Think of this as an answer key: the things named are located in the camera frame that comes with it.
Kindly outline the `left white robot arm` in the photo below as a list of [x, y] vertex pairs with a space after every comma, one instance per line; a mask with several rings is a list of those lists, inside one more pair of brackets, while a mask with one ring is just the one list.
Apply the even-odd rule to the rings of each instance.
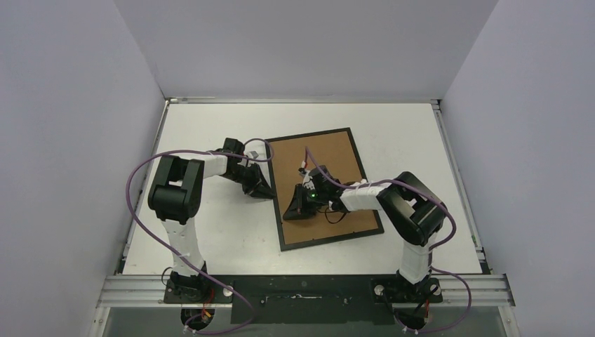
[[199, 250], [194, 223], [205, 179], [221, 176], [240, 184], [244, 194], [256, 199], [275, 196], [257, 155], [246, 154], [245, 148], [240, 140], [226, 138], [221, 148], [196, 159], [166, 154], [159, 160], [147, 202], [165, 228], [172, 248], [167, 287], [173, 295], [198, 303], [208, 299], [213, 288], [206, 277], [206, 261]]

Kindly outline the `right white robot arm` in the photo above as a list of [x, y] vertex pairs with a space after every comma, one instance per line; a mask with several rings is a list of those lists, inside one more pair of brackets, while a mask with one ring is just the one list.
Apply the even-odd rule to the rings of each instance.
[[306, 220], [326, 209], [343, 215], [355, 211], [383, 211], [403, 240], [401, 264], [392, 279], [374, 285], [378, 296], [393, 303], [440, 303], [439, 281], [432, 277], [431, 247], [442, 228], [443, 204], [412, 173], [393, 183], [366, 179], [342, 184], [325, 166], [300, 169], [285, 221]]

